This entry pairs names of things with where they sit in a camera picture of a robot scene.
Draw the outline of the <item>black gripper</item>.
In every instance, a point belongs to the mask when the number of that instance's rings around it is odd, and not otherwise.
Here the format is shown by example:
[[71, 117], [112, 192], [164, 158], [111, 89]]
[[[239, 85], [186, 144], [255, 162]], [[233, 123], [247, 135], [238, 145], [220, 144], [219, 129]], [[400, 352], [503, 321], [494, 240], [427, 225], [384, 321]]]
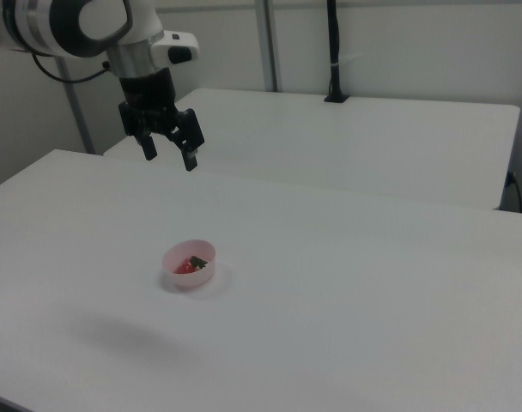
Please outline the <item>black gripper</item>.
[[178, 112], [171, 72], [162, 69], [140, 78], [120, 78], [124, 101], [118, 110], [127, 136], [133, 136], [147, 161], [157, 156], [151, 132], [168, 134], [167, 139], [180, 150], [185, 170], [197, 167], [197, 151], [204, 136], [192, 109]]

